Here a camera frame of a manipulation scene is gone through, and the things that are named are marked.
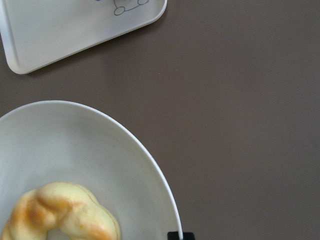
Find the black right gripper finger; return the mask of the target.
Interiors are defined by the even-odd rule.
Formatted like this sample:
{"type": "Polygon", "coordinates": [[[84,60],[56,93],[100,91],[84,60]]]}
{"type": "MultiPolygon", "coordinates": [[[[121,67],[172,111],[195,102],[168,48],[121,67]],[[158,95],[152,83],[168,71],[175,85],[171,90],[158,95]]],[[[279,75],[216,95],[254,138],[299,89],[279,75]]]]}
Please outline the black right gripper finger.
{"type": "Polygon", "coordinates": [[[182,238],[180,238],[177,231],[170,231],[167,233],[168,240],[195,240],[195,235],[193,232],[183,232],[182,238]]]}

